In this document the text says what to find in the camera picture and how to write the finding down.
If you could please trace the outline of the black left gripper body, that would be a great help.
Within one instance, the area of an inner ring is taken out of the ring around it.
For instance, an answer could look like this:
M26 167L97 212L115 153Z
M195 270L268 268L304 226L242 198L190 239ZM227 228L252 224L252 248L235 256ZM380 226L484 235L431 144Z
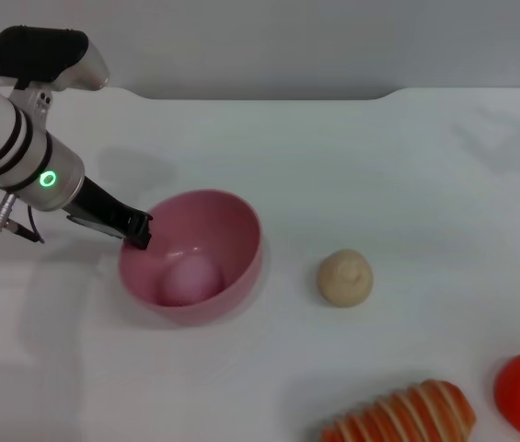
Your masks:
M140 211L124 204L85 177L75 197L64 207L67 219L114 238L125 240L131 213Z

